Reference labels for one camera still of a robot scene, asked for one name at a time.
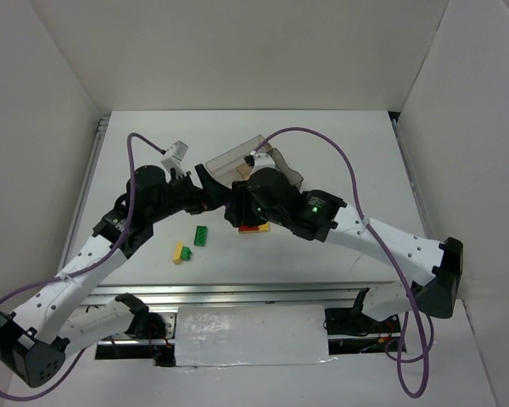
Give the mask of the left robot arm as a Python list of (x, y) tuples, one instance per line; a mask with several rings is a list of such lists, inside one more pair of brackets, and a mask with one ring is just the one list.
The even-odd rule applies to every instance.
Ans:
[(120, 268), (154, 234), (154, 224), (185, 211), (220, 208), (231, 191), (201, 165), (195, 186), (189, 174), (166, 177), (158, 166), (132, 170), (126, 193), (94, 226), (80, 252), (56, 276), (32, 284), (36, 294), (11, 312), (0, 310), (0, 360), (28, 387), (48, 383), (67, 358), (120, 332), (135, 333), (148, 306), (125, 293), (91, 314), (73, 315), (92, 290)]

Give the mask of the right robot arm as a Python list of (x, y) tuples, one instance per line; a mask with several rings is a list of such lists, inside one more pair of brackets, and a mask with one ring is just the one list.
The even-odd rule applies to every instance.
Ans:
[(438, 319), (453, 315), (463, 270), (463, 244), (453, 237), (440, 242), (362, 218), (342, 198), (322, 190), (301, 192), (271, 168), (232, 184), (225, 217), (235, 227), (280, 225), (307, 241), (350, 248), (393, 266), (397, 282), (368, 288), (355, 301), (371, 320), (414, 309)]

